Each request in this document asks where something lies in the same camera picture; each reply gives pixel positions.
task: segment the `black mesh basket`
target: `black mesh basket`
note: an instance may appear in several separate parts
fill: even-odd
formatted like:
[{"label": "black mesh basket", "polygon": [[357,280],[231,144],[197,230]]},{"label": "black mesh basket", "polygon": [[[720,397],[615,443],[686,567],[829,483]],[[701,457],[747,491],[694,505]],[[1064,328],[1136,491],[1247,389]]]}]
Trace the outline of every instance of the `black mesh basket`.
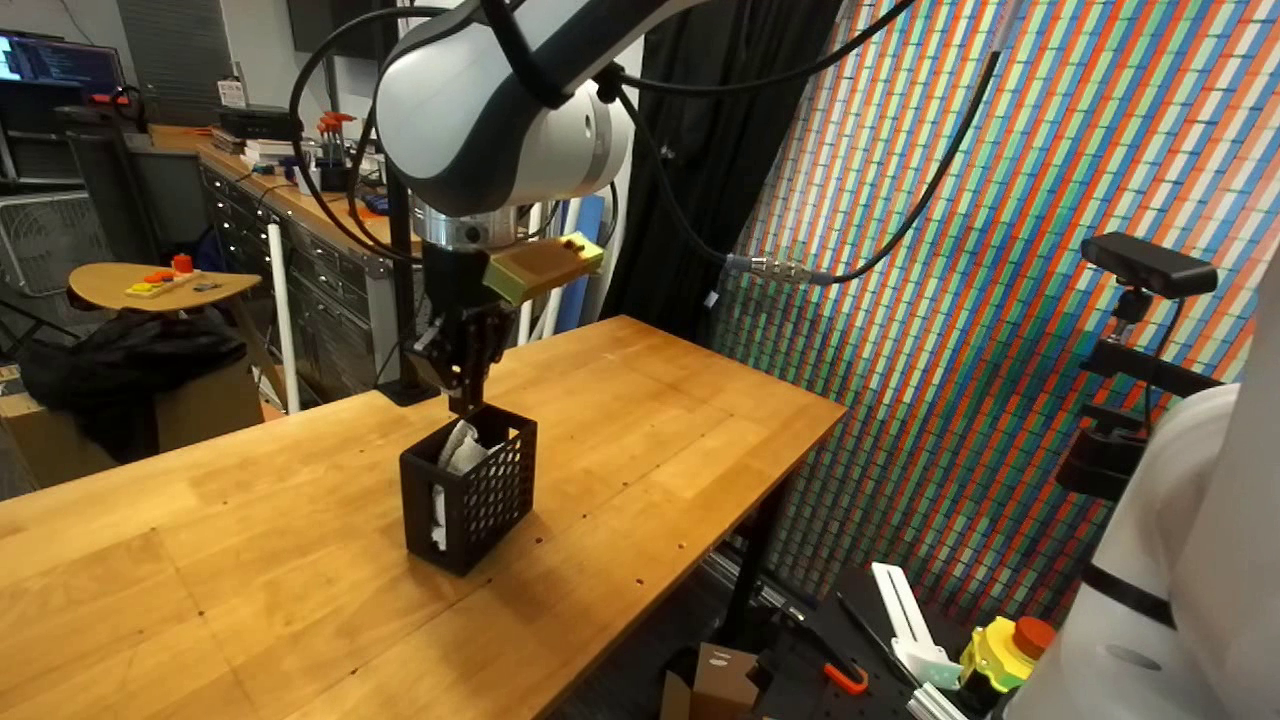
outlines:
[{"label": "black mesh basket", "polygon": [[533,422],[481,409],[471,424],[489,457],[463,477],[435,464],[451,424],[401,454],[407,554],[459,575],[530,516],[538,470]]}]

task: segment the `black curtain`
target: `black curtain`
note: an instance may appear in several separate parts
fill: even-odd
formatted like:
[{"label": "black curtain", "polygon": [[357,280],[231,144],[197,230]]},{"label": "black curtain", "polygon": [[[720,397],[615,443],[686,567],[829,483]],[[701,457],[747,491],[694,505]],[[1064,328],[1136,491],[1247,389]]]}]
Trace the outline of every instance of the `black curtain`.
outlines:
[{"label": "black curtain", "polygon": [[[829,47],[839,0],[711,0],[649,34],[643,76],[672,83],[736,83],[799,68]],[[664,144],[664,172],[694,230],[720,252],[745,233],[766,176],[792,130],[803,79],[752,95],[639,95],[639,118]],[[720,266],[696,257],[655,184],[655,162],[636,144],[627,246],[603,311],[701,335]]]}]

